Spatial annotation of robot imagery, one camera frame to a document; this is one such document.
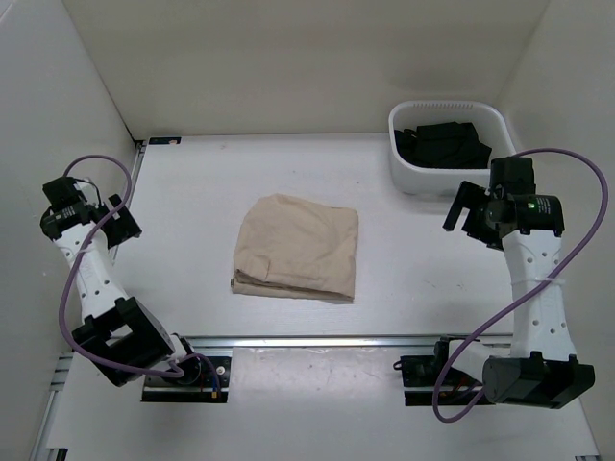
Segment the beige trousers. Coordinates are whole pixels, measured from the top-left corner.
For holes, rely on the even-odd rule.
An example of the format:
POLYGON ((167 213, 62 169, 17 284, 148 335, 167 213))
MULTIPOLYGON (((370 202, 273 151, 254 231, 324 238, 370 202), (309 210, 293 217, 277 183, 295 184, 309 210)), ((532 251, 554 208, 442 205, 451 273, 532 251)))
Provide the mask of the beige trousers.
POLYGON ((352 208, 273 194, 256 201, 234 249, 235 294, 351 303, 359 220, 352 208))

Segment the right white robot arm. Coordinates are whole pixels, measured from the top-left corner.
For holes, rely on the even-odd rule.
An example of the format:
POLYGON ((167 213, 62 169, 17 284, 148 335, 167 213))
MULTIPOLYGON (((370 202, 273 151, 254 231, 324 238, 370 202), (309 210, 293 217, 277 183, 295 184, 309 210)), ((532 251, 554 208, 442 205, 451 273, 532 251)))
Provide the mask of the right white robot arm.
POLYGON ((444 230, 454 230, 463 210, 463 231, 503 252, 512 302, 466 338, 448 340, 431 361, 435 384, 465 374, 480 384, 472 405, 565 406, 594 385, 595 371, 578 360, 558 276, 593 235, 562 255, 562 204, 537 194, 532 161, 521 155, 492 160, 486 187, 462 182, 444 230))

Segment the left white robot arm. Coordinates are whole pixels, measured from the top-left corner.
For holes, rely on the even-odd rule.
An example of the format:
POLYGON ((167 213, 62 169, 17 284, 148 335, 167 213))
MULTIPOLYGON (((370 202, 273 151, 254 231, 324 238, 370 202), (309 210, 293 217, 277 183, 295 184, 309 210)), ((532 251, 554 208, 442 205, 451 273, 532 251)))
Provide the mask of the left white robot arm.
POLYGON ((70 265, 78 255, 83 257, 76 273, 82 324, 71 331, 73 340, 96 356, 137 368, 151 369, 170 358, 168 373, 179 383, 197 380, 202 362, 189 344, 169 335, 112 274, 110 250, 141 235, 130 211, 121 207, 82 247, 88 232, 120 204, 120 197, 114 194, 105 204, 93 182, 69 176, 46 183, 42 190, 50 202, 40 220, 43 234, 70 265))

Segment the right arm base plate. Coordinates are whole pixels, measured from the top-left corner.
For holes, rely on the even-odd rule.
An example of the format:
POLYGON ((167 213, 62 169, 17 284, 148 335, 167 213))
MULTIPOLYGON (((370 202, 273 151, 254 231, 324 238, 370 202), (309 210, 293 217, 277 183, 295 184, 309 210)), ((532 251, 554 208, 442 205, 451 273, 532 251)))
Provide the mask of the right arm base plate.
MULTIPOLYGON (((431 354, 402 355, 393 363, 393 370, 402 376, 405 407, 431 407, 433 385, 449 358, 449 345, 452 341, 463 340, 461 336, 442 336, 435 342, 431 354)), ((481 387, 480 381, 472 375, 451 368, 441 386, 439 404, 465 405, 481 387)))

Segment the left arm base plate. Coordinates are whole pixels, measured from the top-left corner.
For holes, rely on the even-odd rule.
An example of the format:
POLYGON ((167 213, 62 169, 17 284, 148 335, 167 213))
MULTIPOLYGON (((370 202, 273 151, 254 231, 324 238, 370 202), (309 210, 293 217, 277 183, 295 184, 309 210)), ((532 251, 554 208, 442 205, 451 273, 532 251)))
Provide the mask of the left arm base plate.
POLYGON ((141 388, 141 402, 146 403, 197 403, 224 404, 228 402, 232 377, 232 351, 199 350, 206 355, 215 369, 196 359, 190 360, 182 368, 188 370, 187 377, 180 380, 165 380, 157 376, 147 376, 141 388))

